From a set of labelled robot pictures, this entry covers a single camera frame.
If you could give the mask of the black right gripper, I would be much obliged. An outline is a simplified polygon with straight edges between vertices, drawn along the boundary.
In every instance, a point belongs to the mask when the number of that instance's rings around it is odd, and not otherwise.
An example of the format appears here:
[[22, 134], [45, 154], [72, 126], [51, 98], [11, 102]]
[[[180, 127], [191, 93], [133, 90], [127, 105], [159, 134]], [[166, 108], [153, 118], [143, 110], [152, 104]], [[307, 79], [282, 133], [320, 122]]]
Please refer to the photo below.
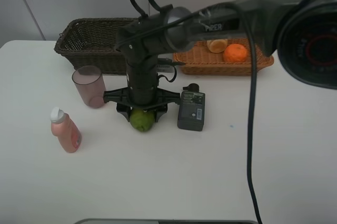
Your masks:
[[130, 122], [132, 108], [154, 109], [155, 122], [167, 113], [167, 104], [180, 102], [180, 94], [158, 87], [155, 64], [135, 64], [126, 67], [127, 87], [105, 91], [103, 101], [115, 102], [116, 111]]

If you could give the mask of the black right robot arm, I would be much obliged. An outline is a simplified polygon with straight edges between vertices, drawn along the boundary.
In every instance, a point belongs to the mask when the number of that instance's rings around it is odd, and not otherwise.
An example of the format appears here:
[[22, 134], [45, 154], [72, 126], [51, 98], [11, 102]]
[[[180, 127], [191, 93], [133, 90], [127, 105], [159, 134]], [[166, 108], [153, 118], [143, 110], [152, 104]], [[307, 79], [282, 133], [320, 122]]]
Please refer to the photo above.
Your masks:
[[336, 88], [336, 0], [236, 0], [196, 12], [172, 5], [146, 14], [130, 0], [140, 17], [118, 29], [115, 50], [126, 59], [127, 87], [106, 91], [126, 118], [130, 109], [165, 112], [179, 103], [178, 93], [158, 88], [158, 56], [185, 52], [198, 41], [246, 38], [251, 53], [277, 52], [295, 79], [325, 89]]

